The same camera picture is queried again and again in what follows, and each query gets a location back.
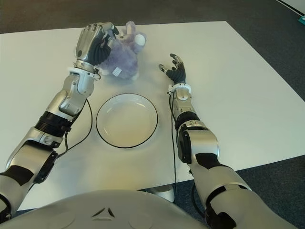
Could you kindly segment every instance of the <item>floor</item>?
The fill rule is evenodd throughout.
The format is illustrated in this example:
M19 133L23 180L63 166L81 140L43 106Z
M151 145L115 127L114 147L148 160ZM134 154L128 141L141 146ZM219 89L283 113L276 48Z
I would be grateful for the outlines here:
M2 0L0 33L83 27L227 21L305 100L305 26L276 0ZM305 156L238 171L278 215L305 229ZM176 204L194 210L193 182L179 183Z

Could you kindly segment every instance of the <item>stuffed animal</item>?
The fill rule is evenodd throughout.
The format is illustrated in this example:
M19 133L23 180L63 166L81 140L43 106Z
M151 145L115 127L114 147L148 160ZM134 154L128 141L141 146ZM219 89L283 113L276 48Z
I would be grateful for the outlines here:
M144 48L146 35L136 31L133 21L126 23L119 37L115 38L112 31L108 31L113 41L109 57L98 65L102 75L113 75L123 79L136 80L139 76L137 54Z

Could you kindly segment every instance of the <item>wire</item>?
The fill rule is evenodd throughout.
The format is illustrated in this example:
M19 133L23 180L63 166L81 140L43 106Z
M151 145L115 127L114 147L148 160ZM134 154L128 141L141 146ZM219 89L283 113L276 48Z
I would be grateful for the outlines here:
M72 147L68 147L68 132L65 133L65 137L64 137L64 143L65 143L65 151L61 154L59 154L57 156L57 159L62 157L63 155L65 155L69 150L71 150L72 148L76 147L77 145L79 145L80 143L82 143L90 134L91 130L92 130L92 126L93 126L93 114L92 114L92 109L91 109L91 106L90 106L90 103L88 101L88 99L86 99L86 103L88 104L89 106L89 110L90 110L90 115L91 115L91 125L90 125L90 130L89 132L87 133L87 135L81 140L79 141L78 143L76 143L75 145L73 145ZM81 111L77 114L77 116L75 117L75 119L72 121L72 124L75 122L75 120L78 118L78 116L80 115Z
M174 174L175 174L175 190L176 190L176 195L177 195L177 173L176 173L176 153L175 153L175 144L173 141L173 119L176 123L175 117L173 115L173 101L172 101L172 106L171 106L171 97L172 95L170 95L169 98L169 105L170 105L170 110L171 110L171 124L172 124L172 144L173 144L173 167L174 167Z
M192 187L192 193L191 193L192 203L193 203L193 205L194 205L194 208L195 208L196 211L198 212L198 214L199 214L200 216L202 216L203 218L205 218L204 213L199 209L198 205L196 204L196 201L195 201L195 188L196 188L196 185L195 185L195 182L194 182L193 187Z

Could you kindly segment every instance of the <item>plush toy ear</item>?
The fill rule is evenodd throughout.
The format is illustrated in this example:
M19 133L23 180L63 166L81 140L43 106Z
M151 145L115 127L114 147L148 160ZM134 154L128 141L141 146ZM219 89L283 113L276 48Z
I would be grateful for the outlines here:
M130 24L126 25L127 35L132 34L132 26Z
M126 30L127 35L135 34L135 24L133 21L129 21L126 23Z

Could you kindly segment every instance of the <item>white table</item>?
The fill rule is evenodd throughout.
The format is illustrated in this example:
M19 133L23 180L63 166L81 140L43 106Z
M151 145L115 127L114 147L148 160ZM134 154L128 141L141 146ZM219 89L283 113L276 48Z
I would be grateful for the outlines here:
M154 135L131 149L112 147L93 127L88 139L57 161L48 179L35 185L20 209L36 208L98 189L141 189L173 183L173 150L166 94L169 79L158 64L169 53L184 61L198 116L217 136L220 161L239 170L304 154L305 103L275 70L227 23L141 25L148 41L139 55L135 82L103 77L89 98L93 116L121 93L137 93L155 105ZM61 89L81 29L0 35L0 171L28 129ZM86 107L69 135L69 145L90 126ZM192 179L177 160L178 181Z

